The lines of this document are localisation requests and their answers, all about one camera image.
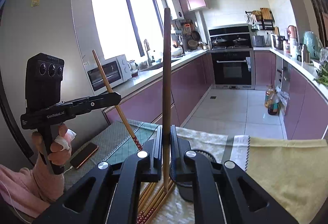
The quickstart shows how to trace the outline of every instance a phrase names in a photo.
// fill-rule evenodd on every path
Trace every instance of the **cutting board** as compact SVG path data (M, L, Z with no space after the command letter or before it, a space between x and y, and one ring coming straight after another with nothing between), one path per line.
M274 27L274 33L275 33L275 35L280 35L279 34L279 28L278 27Z
M262 13L263 19L273 19L269 8L262 7L261 13Z

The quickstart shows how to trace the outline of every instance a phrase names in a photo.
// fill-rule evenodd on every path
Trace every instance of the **pink sleeve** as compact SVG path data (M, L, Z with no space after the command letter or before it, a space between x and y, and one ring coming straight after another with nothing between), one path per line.
M22 168L17 173L0 165L0 180L0 193L4 200L34 218L58 199L64 189L63 175L51 175L40 155L33 170Z
M34 178L33 186L34 195L40 197L43 201L52 203L56 201L64 191L64 176L51 175L47 166L43 163L40 154L36 164L31 170L31 175Z

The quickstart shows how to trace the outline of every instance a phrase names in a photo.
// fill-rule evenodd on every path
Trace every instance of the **pistol grip handle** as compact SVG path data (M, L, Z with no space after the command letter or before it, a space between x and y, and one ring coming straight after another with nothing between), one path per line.
M44 155L40 153L41 158L42 158L43 162L47 165L49 172L54 175L60 175L65 170L64 167L54 165L48 159L48 155L50 153L52 153L50 150L50 146L51 146L52 142L54 141L54 139L58 136L58 126L59 125L60 124L38 128L38 132L41 134L42 139L43 139L43 142L42 142L43 153L45 153Z

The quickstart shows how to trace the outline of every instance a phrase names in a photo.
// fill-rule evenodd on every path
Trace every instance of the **window frame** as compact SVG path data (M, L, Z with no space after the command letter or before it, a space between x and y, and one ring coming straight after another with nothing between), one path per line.
M156 0L152 0L152 1L153 1L153 5L154 5L154 8L155 8L158 24L159 24L159 27L160 27L160 30L161 30L161 33L162 33L162 37L163 37L163 35L164 35L164 26L163 26L162 18L161 18L160 13L159 13L159 8L158 8L158 5L157 5L157 1ZM137 27L136 20L134 18L131 1L126 0L126 3L127 3L127 6L128 6L129 15L130 15L134 35L136 37L139 53L140 53L140 56L142 57L142 56L145 55L145 51L142 47L142 41L140 40L140 36L139 36L139 33L138 33L138 27Z

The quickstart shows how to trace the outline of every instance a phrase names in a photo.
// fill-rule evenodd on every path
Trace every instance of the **microwave oven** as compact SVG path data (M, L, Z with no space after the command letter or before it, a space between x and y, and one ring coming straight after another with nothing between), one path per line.
M105 75L113 88L131 78L131 71L125 55L115 56L106 60L100 61L100 64L105 72ZM106 92L106 86L101 77L100 71L96 63L85 65L91 88L94 95Z

